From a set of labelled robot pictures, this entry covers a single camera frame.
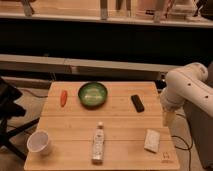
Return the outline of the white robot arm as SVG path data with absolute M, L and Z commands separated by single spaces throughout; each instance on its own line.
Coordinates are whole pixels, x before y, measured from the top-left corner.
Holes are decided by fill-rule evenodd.
M 170 70 L 165 76 L 166 87 L 160 93 L 163 110 L 163 125 L 170 125 L 175 118 L 175 111 L 186 101 L 198 106 L 213 117 L 213 88 L 205 84 L 208 69 L 201 63 L 194 62 Z

